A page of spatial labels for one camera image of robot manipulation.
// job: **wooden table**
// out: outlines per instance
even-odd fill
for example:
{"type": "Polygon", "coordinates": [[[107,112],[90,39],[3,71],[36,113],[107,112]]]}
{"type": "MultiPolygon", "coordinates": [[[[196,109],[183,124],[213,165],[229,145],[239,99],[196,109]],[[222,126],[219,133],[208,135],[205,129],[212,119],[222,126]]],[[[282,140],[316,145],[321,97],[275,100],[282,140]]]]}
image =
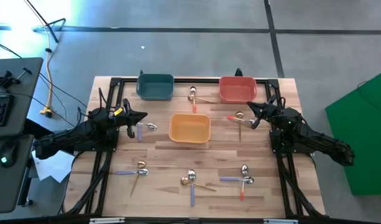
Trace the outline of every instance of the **wooden table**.
{"type": "MultiPolygon", "coordinates": [[[[110,79],[95,77],[88,110],[99,106],[99,87],[107,96],[110,79]]],[[[279,83],[281,95],[287,99],[286,107],[301,112],[295,80],[282,78],[279,83]]],[[[243,126],[239,142],[239,125],[227,120],[226,116],[243,111],[245,118],[252,118],[253,113],[247,105],[220,104],[218,84],[176,83],[171,101],[141,100],[135,93],[135,86],[136,83],[126,83],[123,98],[128,98],[133,110],[148,112],[142,122],[155,123],[158,130],[144,131],[143,141],[138,142],[127,136],[126,127],[121,129],[117,151],[112,157],[103,216],[285,218],[277,161],[270,149],[268,133],[271,127],[267,122],[261,121],[255,130],[243,126]],[[171,115],[192,113],[192,105],[187,99],[192,85],[197,87],[198,97],[218,103],[197,103],[197,113],[211,118],[211,139],[205,144],[173,142],[168,136],[171,115]],[[139,177],[130,197],[135,176],[114,173],[136,170],[139,160],[147,162],[150,175],[139,177]],[[249,175],[255,181],[246,185],[245,200],[240,201],[241,183],[220,182],[219,177],[240,177],[243,164],[249,166],[249,175]],[[180,184],[181,177],[187,176],[189,169],[196,171],[196,183],[216,189],[212,192],[196,187],[194,207],[190,206],[190,186],[180,184]]],[[[267,101],[263,85],[257,85],[254,101],[267,101]]],[[[64,201],[67,210],[89,186],[94,157],[95,152],[85,152],[75,161],[64,201]]],[[[324,213],[312,160],[306,155],[294,154],[294,163],[300,189],[314,207],[324,213]]],[[[291,190],[289,192],[291,208],[295,211],[293,195],[291,190]]],[[[93,209],[98,193],[99,189],[95,193],[93,209]]]]}

